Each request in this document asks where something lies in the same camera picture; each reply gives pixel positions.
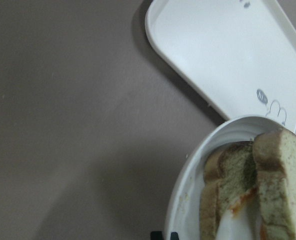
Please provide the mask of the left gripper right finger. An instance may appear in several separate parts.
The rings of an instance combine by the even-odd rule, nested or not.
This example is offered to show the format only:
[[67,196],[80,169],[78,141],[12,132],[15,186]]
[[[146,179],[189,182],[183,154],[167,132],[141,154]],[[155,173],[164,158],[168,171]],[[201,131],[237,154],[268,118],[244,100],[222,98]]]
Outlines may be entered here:
[[179,240],[179,234],[177,232],[171,232],[170,240]]

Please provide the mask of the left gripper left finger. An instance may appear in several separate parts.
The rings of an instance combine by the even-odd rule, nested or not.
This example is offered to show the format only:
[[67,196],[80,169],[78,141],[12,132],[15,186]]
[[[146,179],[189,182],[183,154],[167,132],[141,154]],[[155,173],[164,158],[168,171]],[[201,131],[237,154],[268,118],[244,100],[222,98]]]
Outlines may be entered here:
[[152,231],[150,233],[151,240],[164,240],[162,231]]

